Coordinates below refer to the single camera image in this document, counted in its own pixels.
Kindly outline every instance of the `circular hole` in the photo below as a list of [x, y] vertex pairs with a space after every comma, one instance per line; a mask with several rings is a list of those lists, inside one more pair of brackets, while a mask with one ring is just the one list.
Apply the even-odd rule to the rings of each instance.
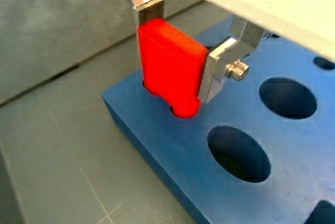
[[312, 61], [322, 69], [326, 70], [335, 69], [335, 64], [322, 57], [315, 57]]
[[292, 79], [271, 78], [263, 82], [259, 95], [267, 107], [279, 115], [302, 119], [314, 115], [316, 100], [310, 90]]
[[208, 146], [219, 164], [248, 182], [264, 181], [271, 172], [267, 154], [256, 140], [241, 130], [217, 126], [208, 134]]

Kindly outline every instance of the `hole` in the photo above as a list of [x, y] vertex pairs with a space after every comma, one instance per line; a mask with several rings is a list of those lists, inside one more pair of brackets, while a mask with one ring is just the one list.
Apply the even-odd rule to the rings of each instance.
[[322, 57], [315, 57], [312, 61], [324, 70], [335, 69], [335, 64]]
[[316, 100], [310, 90], [292, 79], [271, 78], [259, 88], [259, 96], [267, 107], [279, 115], [302, 119], [316, 111]]
[[310, 214], [306, 224], [334, 224], [335, 206], [328, 201], [320, 201]]
[[229, 126], [214, 127], [208, 134], [208, 146], [225, 170], [248, 182], [264, 181], [271, 172], [267, 154], [256, 140]]

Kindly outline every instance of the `gray wall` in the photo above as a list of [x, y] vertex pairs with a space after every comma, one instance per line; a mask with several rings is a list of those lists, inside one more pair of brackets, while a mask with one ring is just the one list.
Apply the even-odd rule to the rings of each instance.
[[[168, 15], [197, 1], [166, 0]], [[0, 104], [130, 36], [133, 26], [126, 0], [0, 0]]]

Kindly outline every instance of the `red block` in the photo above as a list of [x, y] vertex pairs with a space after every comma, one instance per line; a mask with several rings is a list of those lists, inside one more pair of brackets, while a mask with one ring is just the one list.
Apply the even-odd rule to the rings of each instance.
[[138, 38], [145, 88], [168, 102], [176, 116], [194, 116], [205, 47], [162, 19], [139, 26]]

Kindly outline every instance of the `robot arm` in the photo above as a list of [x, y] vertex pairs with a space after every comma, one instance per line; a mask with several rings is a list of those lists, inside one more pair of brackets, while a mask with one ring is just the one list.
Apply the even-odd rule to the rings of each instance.
[[219, 94], [228, 78], [243, 80], [249, 67], [241, 61], [257, 47], [264, 29], [235, 16], [232, 33], [210, 51], [164, 21], [162, 0], [129, 0], [138, 28], [143, 85], [161, 96], [174, 114], [190, 117]]

